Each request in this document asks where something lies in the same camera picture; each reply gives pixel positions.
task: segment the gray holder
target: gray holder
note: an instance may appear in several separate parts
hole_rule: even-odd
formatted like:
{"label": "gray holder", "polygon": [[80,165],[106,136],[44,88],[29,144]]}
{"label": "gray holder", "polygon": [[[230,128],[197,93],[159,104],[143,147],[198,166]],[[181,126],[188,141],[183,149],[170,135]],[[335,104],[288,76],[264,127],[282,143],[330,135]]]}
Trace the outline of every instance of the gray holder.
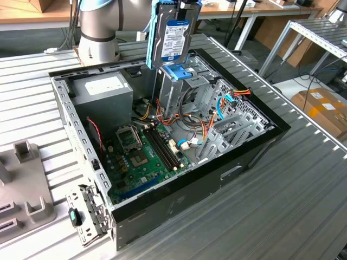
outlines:
{"label": "gray holder", "polygon": [[37,145],[18,142],[0,153],[0,244],[55,217]]}

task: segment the workbench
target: workbench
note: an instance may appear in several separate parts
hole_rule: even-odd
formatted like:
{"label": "workbench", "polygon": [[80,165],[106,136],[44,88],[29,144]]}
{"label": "workbench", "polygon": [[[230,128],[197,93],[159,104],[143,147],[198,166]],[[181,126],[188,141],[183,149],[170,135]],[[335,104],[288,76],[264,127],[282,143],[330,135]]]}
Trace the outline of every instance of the workbench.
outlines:
{"label": "workbench", "polygon": [[[334,259],[347,243],[347,149],[213,38],[203,48],[291,129],[250,171],[116,252],[108,236],[87,248],[65,194],[82,172],[63,128],[48,71],[80,66],[73,51],[0,59],[0,151],[38,145],[57,218],[0,245],[1,259]],[[146,42],[120,44],[126,60]]]}
{"label": "workbench", "polygon": [[[254,8],[245,8],[241,17],[245,17],[247,22],[235,47],[241,50],[249,32],[257,17],[283,16],[283,15],[307,15],[309,19],[315,18],[321,8],[308,8],[301,6],[299,9],[282,9],[268,0],[257,3]],[[0,31],[7,30],[28,30],[44,28],[66,28],[69,27],[70,5],[68,0],[55,0],[45,13],[28,12],[0,6]],[[233,8],[223,10],[217,4],[214,6],[203,6],[199,20],[231,18]],[[137,39],[145,39],[144,35],[138,35]]]}

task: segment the cardboard box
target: cardboard box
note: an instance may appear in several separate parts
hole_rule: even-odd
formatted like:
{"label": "cardboard box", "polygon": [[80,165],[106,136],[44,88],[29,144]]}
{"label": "cardboard box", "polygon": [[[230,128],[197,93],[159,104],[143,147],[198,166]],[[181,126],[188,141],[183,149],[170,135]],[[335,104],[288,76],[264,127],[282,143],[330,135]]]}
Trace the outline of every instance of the cardboard box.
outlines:
{"label": "cardboard box", "polygon": [[31,12],[44,12],[53,0],[0,0],[0,5]]}
{"label": "cardboard box", "polygon": [[[307,91],[300,91],[291,99],[301,110],[306,94]],[[309,91],[304,112],[340,141],[347,139],[347,106],[325,88]]]}

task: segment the chip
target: chip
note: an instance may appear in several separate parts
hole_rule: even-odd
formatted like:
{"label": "chip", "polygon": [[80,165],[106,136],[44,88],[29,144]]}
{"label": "chip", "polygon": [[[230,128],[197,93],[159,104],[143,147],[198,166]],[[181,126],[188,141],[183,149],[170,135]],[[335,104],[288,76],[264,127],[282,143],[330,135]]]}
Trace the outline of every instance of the chip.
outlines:
{"label": "chip", "polygon": [[148,163],[148,158],[143,151],[134,151],[131,153],[130,160],[134,167],[139,167]]}
{"label": "chip", "polygon": [[116,186],[117,186],[117,188],[119,188],[119,189],[124,188],[124,187],[126,186],[125,181],[122,180],[122,181],[118,182],[118,183],[116,184]]}

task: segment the metal shelf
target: metal shelf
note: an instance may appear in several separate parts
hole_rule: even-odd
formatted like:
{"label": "metal shelf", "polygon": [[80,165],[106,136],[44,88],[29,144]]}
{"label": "metal shelf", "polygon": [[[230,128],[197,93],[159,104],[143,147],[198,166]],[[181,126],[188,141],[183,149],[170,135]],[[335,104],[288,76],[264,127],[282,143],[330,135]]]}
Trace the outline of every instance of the metal shelf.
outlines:
{"label": "metal shelf", "polygon": [[[264,62],[264,65],[261,67],[259,71],[260,76],[263,77],[265,75],[265,72],[272,63],[291,29],[295,30],[300,35],[294,40],[293,44],[284,56],[284,59],[293,51],[300,38],[303,36],[321,46],[332,55],[338,58],[345,57],[342,60],[347,62],[347,47],[341,44],[341,41],[347,38],[347,26],[339,27],[338,25],[333,24],[324,18],[294,20],[287,23],[287,26],[284,28],[282,34],[278,38],[275,46]],[[323,56],[323,59],[318,62],[318,66],[316,66],[315,69],[321,65],[326,57],[327,55]]]}

